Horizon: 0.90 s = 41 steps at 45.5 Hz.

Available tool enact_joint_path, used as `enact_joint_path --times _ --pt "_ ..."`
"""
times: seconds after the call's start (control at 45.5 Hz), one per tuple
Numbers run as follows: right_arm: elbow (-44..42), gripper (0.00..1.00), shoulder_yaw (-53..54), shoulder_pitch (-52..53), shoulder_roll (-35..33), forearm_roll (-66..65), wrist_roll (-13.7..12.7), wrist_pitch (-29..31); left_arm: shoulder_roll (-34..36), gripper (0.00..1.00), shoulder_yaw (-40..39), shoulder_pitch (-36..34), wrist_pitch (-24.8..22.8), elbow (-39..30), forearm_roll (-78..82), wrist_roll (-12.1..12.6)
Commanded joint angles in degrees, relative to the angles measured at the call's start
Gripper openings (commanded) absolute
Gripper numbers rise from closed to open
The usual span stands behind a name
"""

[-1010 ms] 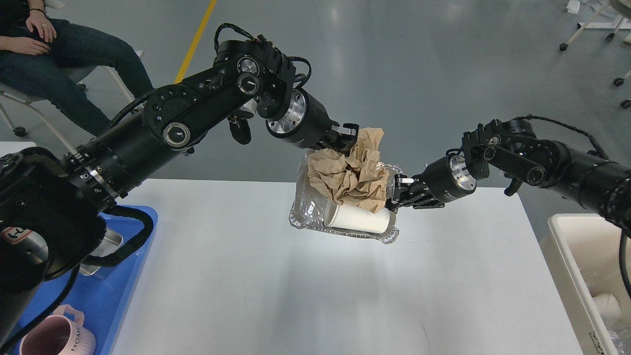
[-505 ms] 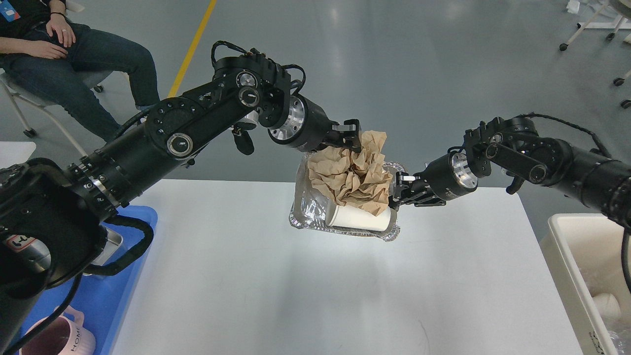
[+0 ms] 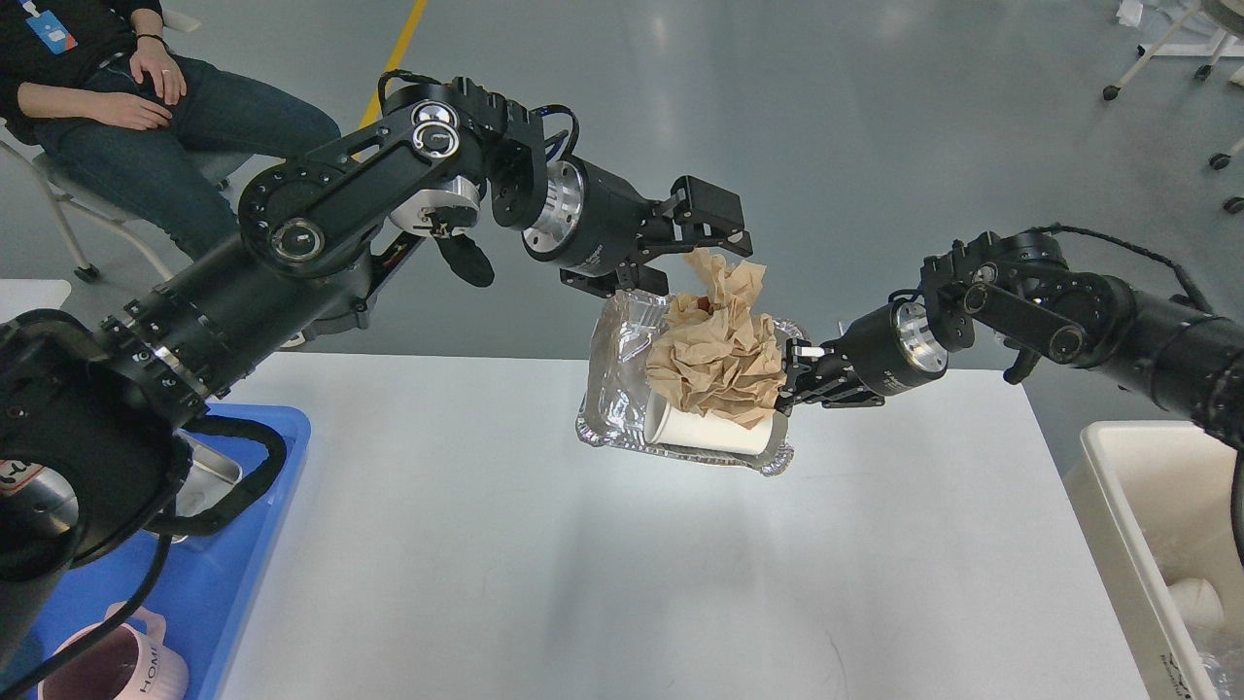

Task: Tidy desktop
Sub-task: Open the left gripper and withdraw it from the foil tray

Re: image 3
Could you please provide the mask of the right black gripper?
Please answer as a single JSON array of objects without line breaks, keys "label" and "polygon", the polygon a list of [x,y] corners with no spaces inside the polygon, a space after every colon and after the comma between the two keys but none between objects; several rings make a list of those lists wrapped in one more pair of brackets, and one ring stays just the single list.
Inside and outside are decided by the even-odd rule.
[{"label": "right black gripper", "polygon": [[862,318],[868,325],[862,344],[840,344],[840,338],[826,344],[787,342],[778,412],[794,412],[800,404],[883,407],[884,395],[945,375],[950,353],[933,334],[919,301],[891,301]]}]

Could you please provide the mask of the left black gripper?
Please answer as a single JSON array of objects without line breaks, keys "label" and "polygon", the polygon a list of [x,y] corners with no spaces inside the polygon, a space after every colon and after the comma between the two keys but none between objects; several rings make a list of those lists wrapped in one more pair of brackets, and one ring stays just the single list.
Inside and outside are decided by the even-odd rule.
[{"label": "left black gripper", "polygon": [[535,261],[559,267],[570,288],[600,298],[618,291],[671,293],[666,271],[648,265],[658,256],[641,251],[656,223],[653,249],[662,254],[702,247],[741,259],[754,254],[741,196],[704,179],[675,179],[654,206],[626,179],[578,157],[552,162],[547,177],[541,213],[522,231],[522,244]]}]

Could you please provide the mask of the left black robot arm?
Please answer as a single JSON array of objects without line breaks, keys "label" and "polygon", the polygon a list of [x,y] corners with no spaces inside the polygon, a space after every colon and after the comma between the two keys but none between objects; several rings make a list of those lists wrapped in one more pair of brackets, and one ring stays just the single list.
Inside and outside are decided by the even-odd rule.
[{"label": "left black robot arm", "polygon": [[457,77],[401,72],[377,91],[382,119],[255,177],[239,233],[95,331],[61,310],[2,327],[2,458],[58,474],[73,523],[41,535],[2,509],[2,660],[12,659],[58,581],[147,528],[211,535],[271,486],[262,467],[216,506],[172,513],[195,430],[221,398],[295,333],[364,328],[369,298],[423,236],[475,228],[481,199],[561,282],[592,296],[668,291],[653,259],[720,247],[749,257],[741,199],[695,177],[649,199],[573,154],[550,159],[542,121]]}]

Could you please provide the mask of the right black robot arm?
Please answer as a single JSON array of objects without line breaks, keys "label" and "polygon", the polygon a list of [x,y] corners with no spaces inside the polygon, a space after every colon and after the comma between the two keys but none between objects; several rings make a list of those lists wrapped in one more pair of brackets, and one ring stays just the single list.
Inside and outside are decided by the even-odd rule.
[{"label": "right black robot arm", "polygon": [[1167,265],[1178,296],[1152,296],[1117,276],[1071,269],[1057,244],[1065,231],[986,231],[952,242],[944,256],[924,259],[916,287],[889,293],[838,338],[789,339],[778,412],[789,415],[799,404],[881,407],[945,375],[950,353],[969,349],[983,325],[1015,349],[1004,373],[1009,384],[1021,384],[1040,362],[1097,371],[1240,451],[1240,325],[1215,315],[1178,264],[1140,245],[1127,249]]}]

